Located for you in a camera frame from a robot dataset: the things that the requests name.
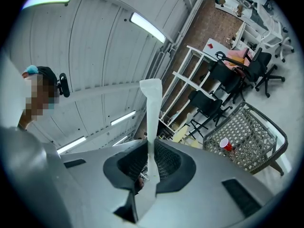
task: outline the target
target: red solo cup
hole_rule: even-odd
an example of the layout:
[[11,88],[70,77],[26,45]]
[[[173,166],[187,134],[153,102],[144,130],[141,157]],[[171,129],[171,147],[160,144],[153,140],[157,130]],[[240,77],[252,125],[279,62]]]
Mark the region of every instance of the red solo cup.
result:
[[229,142],[228,138],[224,138],[220,141],[219,146],[221,148],[224,148],[227,151],[232,151],[232,145]]

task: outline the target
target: black chair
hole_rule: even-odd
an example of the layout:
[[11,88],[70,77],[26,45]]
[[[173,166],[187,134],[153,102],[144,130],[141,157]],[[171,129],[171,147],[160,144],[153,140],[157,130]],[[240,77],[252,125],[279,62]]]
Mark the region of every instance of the black chair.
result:
[[238,71],[230,70],[225,66],[222,60],[219,60],[217,62],[211,61],[208,65],[208,70],[210,72],[209,77],[220,81],[221,84],[225,87],[222,89],[225,90],[227,94],[230,94],[226,102],[228,102],[233,97],[232,103],[234,104],[239,95],[241,95],[243,101],[245,101],[243,91],[248,87],[251,87],[253,89],[252,85],[246,84]]
[[227,107],[222,110],[221,106],[223,104],[222,100],[212,100],[203,92],[193,90],[188,96],[190,104],[198,108],[198,112],[202,113],[208,119],[202,124],[208,123],[211,119],[215,121],[215,126],[218,125],[220,117],[226,117],[223,114],[228,110],[232,109],[232,106]]
[[237,66],[241,67],[241,70],[244,72],[246,78],[249,82],[256,83],[260,77],[263,77],[260,82],[256,85],[256,91],[259,91],[258,88],[262,83],[265,82],[265,94],[269,98],[270,94],[268,93],[268,81],[270,79],[281,79],[282,82],[285,81],[285,78],[282,76],[271,75],[274,69],[277,69],[277,65],[273,65],[271,69],[267,72],[267,65],[270,62],[271,54],[267,52],[262,52],[262,48],[259,48],[256,52],[253,59],[248,56],[249,49],[245,52],[245,57],[249,60],[249,66],[245,66],[240,62],[227,58],[223,52],[217,52],[216,55],[218,58],[221,57],[221,60],[226,60],[228,62],[234,63]]

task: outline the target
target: table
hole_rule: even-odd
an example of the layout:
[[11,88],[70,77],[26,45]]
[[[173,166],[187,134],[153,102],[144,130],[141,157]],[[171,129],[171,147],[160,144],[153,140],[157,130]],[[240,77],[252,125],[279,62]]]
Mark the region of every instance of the table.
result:
[[203,52],[208,54],[209,56],[211,56],[215,61],[218,60],[217,56],[215,55],[218,51],[223,52],[225,55],[228,54],[229,49],[225,46],[223,46],[222,44],[220,44],[219,42],[215,41],[214,39],[209,38],[204,49]]
[[[229,139],[233,151],[220,148],[219,142],[223,138]],[[252,174],[270,165],[281,176],[284,172],[276,159],[286,151],[287,146],[286,134],[246,102],[241,102],[230,116],[205,136],[203,142],[204,150],[229,158]]]

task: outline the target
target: white desk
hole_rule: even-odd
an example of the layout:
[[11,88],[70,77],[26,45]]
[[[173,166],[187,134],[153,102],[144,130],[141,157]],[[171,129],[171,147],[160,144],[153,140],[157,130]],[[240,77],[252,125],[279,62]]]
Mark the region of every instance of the white desk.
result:
[[218,51],[222,51],[225,55],[227,55],[229,49],[225,46],[223,46],[222,44],[220,44],[219,42],[215,41],[214,39],[209,38],[209,40],[207,41],[203,52],[208,54],[210,57],[212,57],[214,60],[218,60],[218,58],[216,57],[216,53]]

